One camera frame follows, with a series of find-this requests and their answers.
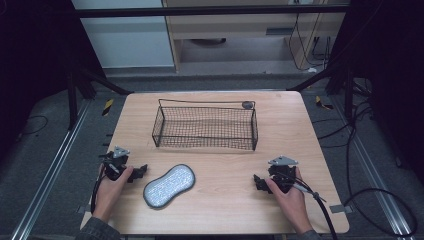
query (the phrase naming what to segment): scrub pad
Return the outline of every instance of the scrub pad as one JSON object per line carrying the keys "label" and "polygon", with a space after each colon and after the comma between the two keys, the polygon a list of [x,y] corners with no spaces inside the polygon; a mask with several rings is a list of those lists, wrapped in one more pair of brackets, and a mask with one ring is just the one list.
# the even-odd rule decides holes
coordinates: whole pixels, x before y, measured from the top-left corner
{"label": "scrub pad", "polygon": [[195,180],[190,167],[184,164],[176,165],[165,175],[146,185],[144,200],[152,208],[163,208],[176,196],[190,190]]}

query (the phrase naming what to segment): wire basket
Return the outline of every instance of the wire basket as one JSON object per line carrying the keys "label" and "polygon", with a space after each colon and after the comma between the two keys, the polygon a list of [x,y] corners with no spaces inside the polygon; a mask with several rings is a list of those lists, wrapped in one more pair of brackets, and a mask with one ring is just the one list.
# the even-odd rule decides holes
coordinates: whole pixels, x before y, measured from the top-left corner
{"label": "wire basket", "polygon": [[152,133],[156,147],[226,147],[255,150],[255,102],[159,99]]}

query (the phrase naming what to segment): dark sleeve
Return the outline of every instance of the dark sleeve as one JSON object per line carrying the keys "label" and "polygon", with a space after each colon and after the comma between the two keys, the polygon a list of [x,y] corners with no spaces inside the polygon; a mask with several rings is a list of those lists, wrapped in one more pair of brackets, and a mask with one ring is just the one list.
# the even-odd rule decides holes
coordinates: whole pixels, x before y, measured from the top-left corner
{"label": "dark sleeve", "polygon": [[315,230],[310,230],[305,232],[304,234],[298,236],[299,240],[321,240],[321,236],[318,235],[317,232],[315,232]]}
{"label": "dark sleeve", "polygon": [[75,240],[119,240],[121,234],[102,220],[91,217]]}

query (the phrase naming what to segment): wooden table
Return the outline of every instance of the wooden table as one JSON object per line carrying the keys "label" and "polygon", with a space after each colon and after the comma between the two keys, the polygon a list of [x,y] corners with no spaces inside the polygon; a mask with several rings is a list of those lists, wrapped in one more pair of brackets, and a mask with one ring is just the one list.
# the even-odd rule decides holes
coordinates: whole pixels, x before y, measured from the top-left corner
{"label": "wooden table", "polygon": [[[185,101],[255,101],[259,141],[256,151],[224,148],[157,148],[152,130],[158,99]],[[129,149],[127,165],[148,164],[144,178],[128,183],[109,224],[121,234],[279,234],[293,229],[274,196],[256,190],[253,174],[268,177],[268,160],[284,155],[299,161],[302,177],[327,200],[337,232],[349,224],[344,213],[331,214],[340,204],[303,99],[298,92],[178,92],[128,96],[111,148]],[[167,207],[154,210],[143,199],[146,184],[177,164],[190,166],[194,187]],[[320,233],[329,232],[324,215],[311,195],[306,195],[311,223]],[[82,226],[91,216],[86,213]]]}

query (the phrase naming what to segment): white wall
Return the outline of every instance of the white wall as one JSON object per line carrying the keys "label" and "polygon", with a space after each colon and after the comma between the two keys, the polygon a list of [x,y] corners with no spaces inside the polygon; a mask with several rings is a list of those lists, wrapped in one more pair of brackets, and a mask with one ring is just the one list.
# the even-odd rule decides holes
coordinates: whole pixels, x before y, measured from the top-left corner
{"label": "white wall", "polygon": [[[76,9],[162,7],[160,0],[72,0]],[[164,17],[81,19],[103,68],[173,67]]]}

